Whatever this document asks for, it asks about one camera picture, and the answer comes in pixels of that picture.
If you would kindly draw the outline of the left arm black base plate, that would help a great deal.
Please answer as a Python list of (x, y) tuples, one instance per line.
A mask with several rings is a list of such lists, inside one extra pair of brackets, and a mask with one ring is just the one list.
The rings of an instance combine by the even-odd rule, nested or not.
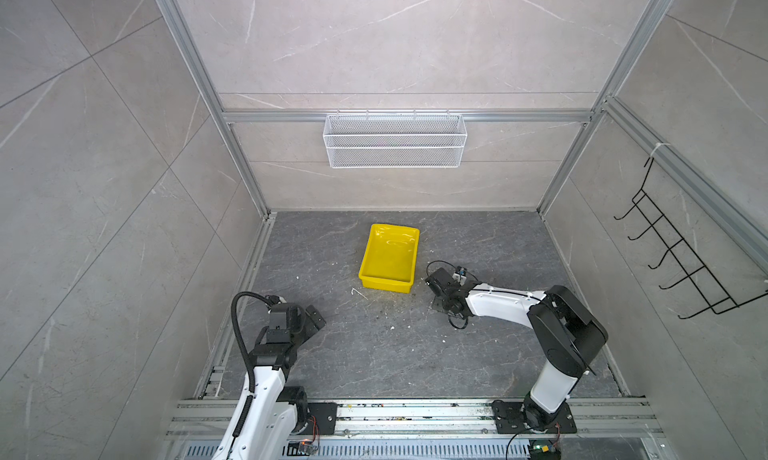
[(333, 435), (337, 423), (339, 405), (334, 402), (310, 402), (299, 404), (297, 422), (292, 433), (295, 435)]

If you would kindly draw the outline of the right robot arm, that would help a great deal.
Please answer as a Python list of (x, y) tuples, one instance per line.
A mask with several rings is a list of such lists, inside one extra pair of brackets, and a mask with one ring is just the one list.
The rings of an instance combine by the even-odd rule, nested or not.
[(575, 430), (564, 424), (570, 413), (567, 400), (609, 335), (567, 287), (533, 292), (494, 287), (461, 268), (439, 268), (425, 283), (434, 294), (432, 307), (450, 320), (491, 317), (533, 330), (546, 362), (522, 402), (492, 402), (499, 431), (543, 433), (555, 426)]

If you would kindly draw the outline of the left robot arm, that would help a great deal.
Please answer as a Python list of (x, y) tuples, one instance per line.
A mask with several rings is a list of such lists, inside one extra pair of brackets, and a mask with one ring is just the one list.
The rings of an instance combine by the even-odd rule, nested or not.
[(216, 459), (277, 459), (293, 433), (310, 420), (307, 394), (286, 380), (300, 346), (326, 321), (313, 306), (277, 302), (269, 306), (269, 322), (249, 349), (231, 305), (232, 329), (246, 374), (235, 411), (217, 447)]

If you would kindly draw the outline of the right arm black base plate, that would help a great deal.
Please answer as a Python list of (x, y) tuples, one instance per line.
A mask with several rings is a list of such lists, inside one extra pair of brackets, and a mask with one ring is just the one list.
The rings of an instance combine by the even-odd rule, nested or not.
[(577, 426), (568, 403), (553, 413), (526, 398), (524, 401), (494, 400), (491, 410), (499, 434), (576, 434)]

